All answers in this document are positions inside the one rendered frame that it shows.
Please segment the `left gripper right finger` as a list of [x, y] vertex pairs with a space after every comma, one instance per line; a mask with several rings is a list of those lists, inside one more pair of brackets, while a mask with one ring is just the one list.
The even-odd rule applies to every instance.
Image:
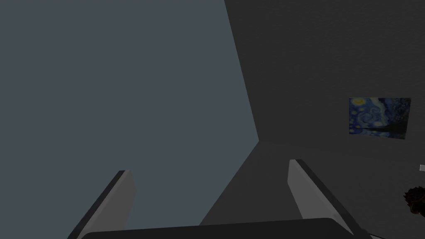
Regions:
[[289, 160], [287, 183], [303, 219], [330, 218], [355, 238], [371, 237], [302, 159]]

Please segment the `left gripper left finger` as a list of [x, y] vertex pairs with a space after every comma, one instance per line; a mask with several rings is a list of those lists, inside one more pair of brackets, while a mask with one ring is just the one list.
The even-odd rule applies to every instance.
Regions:
[[118, 171], [67, 239], [83, 239], [91, 232], [122, 231], [135, 196], [136, 187], [132, 172]]

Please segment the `blue swirling night sky painting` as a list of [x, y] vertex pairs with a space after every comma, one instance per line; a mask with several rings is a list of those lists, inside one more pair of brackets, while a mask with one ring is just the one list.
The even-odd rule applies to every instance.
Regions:
[[349, 98], [349, 134], [405, 139], [411, 98]]

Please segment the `dark leafy plant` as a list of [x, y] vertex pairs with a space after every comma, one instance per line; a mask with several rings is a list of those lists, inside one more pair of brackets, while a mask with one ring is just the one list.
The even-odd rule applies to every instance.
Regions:
[[404, 198], [412, 214], [425, 217], [425, 188], [411, 188], [404, 194]]

